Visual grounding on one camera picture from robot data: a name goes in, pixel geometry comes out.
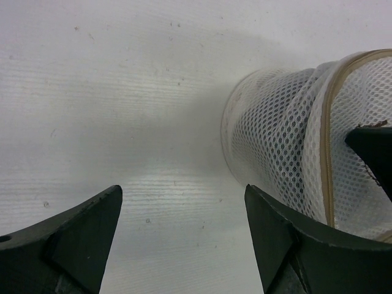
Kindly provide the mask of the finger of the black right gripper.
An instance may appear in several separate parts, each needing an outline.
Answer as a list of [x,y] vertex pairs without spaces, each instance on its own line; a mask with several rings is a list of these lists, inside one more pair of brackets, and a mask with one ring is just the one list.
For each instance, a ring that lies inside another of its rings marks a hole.
[[362,159],[371,178],[391,200],[391,128],[357,127],[345,143]]

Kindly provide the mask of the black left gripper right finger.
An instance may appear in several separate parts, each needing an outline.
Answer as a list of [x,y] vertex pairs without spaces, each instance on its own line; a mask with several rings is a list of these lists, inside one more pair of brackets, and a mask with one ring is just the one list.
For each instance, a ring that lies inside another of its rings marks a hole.
[[244,201],[265,293],[391,293],[391,245],[331,228],[256,186]]

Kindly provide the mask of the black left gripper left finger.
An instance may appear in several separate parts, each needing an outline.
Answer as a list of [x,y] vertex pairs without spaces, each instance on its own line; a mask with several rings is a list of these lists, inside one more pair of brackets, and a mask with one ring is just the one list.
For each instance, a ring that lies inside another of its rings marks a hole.
[[123,202],[111,186],[1,236],[1,293],[99,293]]

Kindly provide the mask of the white mesh laundry bag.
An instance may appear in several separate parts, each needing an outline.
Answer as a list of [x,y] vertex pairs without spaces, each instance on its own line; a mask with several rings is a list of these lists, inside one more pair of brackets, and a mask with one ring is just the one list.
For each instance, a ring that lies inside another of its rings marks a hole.
[[227,164],[297,212],[391,242],[391,200],[346,143],[357,127],[391,126],[391,50],[299,71],[258,70],[237,84],[221,125]]

